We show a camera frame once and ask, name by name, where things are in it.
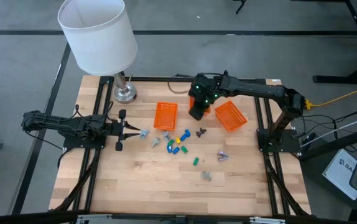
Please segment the lamp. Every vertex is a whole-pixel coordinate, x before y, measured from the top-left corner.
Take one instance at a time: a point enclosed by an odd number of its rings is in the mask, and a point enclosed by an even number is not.
[[[114,75],[118,102],[136,99],[134,85],[122,76],[137,55],[137,43],[122,0],[66,0],[58,12],[58,23],[83,71]]]

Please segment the lamp base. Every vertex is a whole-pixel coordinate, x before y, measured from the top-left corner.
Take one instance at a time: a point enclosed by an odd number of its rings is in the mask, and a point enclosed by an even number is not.
[[[126,83],[126,87],[124,89],[116,86],[114,90],[114,97],[119,103],[131,103],[137,98],[136,87],[134,87],[134,85],[129,82]]]

